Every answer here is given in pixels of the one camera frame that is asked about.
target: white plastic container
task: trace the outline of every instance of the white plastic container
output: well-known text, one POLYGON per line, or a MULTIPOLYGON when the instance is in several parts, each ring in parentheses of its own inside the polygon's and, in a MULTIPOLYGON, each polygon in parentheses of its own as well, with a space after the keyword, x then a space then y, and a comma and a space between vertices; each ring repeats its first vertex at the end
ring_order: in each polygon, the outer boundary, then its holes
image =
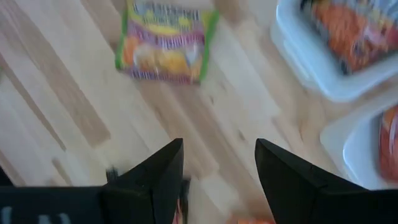
POLYGON ((307 88, 321 91, 331 101, 351 101, 398 73, 398 55, 344 76, 326 43, 300 12, 301 0, 281 0, 271 38, 307 88))
POLYGON ((320 141, 340 172, 370 189, 398 189, 379 172, 379 130, 382 113, 398 104, 398 87, 376 97, 327 126, 320 141))

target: colorful snack package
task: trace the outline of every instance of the colorful snack package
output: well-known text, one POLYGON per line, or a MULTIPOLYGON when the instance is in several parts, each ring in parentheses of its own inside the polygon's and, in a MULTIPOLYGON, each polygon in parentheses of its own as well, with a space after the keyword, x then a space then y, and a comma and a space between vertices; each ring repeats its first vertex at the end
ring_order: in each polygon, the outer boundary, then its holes
POLYGON ((205 77, 216 11, 127 0, 116 68, 133 78, 197 83, 205 77))
POLYGON ((348 75, 398 51, 397 0, 302 0, 348 75))
POLYGON ((398 106, 383 114, 379 147, 381 175, 387 180, 398 181, 398 106))

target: orange food package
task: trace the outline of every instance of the orange food package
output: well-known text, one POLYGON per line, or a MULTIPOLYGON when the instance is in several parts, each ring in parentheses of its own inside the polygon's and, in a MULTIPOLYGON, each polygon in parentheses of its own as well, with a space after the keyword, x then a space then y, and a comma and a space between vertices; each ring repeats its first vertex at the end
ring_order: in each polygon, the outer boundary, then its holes
POLYGON ((229 219, 228 224, 274 224, 274 222, 265 221, 263 219, 239 218, 232 216, 232 218, 229 219))
POLYGON ((384 112, 380 125, 380 168, 387 180, 398 181, 398 106, 384 112))
POLYGON ((301 8, 345 75, 398 52, 396 0, 302 0, 301 8))

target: plastic wrapper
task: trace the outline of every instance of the plastic wrapper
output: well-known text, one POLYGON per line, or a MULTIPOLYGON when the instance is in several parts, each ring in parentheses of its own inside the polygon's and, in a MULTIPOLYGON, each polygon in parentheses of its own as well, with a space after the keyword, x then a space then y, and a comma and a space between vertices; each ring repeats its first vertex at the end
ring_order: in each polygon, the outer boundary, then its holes
POLYGON ((204 79, 216 11, 127 0, 116 68, 133 78, 198 83, 204 79))
POLYGON ((274 222, 255 218, 241 218, 232 216, 229 219, 228 224, 274 224, 274 222))
POLYGON ((381 175, 387 180, 398 181, 398 106, 383 114, 379 159, 381 175))
POLYGON ((398 51, 397 0, 303 0, 301 10, 346 75, 398 51))

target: wooden floor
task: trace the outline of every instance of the wooden floor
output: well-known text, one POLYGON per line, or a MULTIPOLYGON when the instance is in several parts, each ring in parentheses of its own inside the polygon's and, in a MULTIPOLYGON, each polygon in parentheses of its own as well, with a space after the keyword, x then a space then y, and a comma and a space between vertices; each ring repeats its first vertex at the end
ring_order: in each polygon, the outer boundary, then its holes
POLYGON ((181 137, 190 223, 270 218, 255 140, 338 174, 319 132, 396 83, 331 103, 304 90, 273 46, 276 0, 172 2, 221 12, 200 86, 115 70, 123 0, 0 0, 0 165, 15 184, 100 185, 107 167, 130 169, 181 137))

